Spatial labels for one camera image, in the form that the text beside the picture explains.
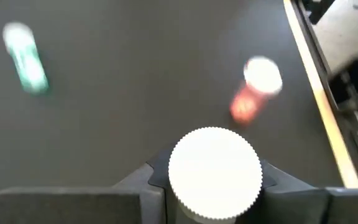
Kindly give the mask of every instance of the dark gray table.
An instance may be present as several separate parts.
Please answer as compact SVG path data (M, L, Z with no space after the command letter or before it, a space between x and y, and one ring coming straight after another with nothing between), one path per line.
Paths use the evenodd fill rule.
M45 96L21 89L11 21L34 32ZM276 61L283 90L241 129L229 104L254 55ZM113 185L204 126L309 184L342 185L282 1L0 0L0 189Z

